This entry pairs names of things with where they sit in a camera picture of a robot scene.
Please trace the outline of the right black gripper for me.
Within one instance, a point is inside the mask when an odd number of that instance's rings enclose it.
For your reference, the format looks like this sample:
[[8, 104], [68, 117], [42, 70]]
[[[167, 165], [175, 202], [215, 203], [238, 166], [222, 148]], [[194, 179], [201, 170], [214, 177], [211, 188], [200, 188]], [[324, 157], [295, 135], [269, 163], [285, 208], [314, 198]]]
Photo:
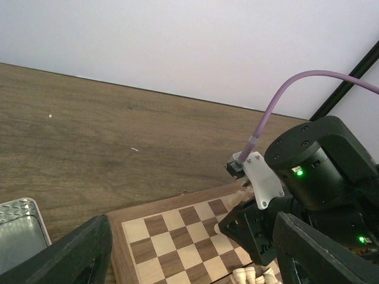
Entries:
[[276, 258], [273, 230], [277, 213], [292, 211], [291, 195], [274, 198], [259, 209], [255, 198], [234, 207], [220, 222], [222, 234], [236, 242], [257, 265], [268, 265]]

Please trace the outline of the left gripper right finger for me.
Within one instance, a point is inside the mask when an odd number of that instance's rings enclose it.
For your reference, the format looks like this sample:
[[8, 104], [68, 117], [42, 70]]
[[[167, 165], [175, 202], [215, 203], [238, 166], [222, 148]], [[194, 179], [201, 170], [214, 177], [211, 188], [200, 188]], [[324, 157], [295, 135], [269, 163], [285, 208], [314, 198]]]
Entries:
[[378, 283], [378, 266], [280, 212], [274, 246], [283, 283]]

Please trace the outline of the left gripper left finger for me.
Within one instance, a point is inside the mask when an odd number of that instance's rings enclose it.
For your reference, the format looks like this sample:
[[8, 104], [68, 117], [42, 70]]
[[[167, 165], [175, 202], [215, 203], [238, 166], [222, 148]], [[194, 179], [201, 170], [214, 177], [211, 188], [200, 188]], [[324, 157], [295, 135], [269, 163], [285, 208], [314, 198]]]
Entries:
[[98, 215], [1, 275], [1, 283], [104, 283], [113, 236]]

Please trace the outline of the light chess piece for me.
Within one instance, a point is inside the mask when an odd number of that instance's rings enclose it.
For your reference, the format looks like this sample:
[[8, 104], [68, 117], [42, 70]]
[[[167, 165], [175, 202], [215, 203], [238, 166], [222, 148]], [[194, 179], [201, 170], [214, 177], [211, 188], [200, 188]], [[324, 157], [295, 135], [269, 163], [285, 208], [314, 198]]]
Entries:
[[214, 231], [215, 231], [216, 234], [221, 234], [220, 227], [219, 227], [219, 224], [218, 224], [218, 223], [216, 223], [216, 224], [214, 225]]

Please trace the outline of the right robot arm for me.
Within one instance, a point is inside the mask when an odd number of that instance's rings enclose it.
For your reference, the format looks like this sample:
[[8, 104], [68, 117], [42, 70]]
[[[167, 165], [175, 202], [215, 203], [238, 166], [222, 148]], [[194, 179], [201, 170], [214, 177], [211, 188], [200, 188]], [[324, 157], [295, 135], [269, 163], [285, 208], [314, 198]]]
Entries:
[[235, 153], [226, 170], [246, 191], [230, 198], [230, 212], [214, 229], [256, 264], [275, 258], [280, 212], [378, 263], [378, 164], [338, 117], [289, 129], [265, 154]]

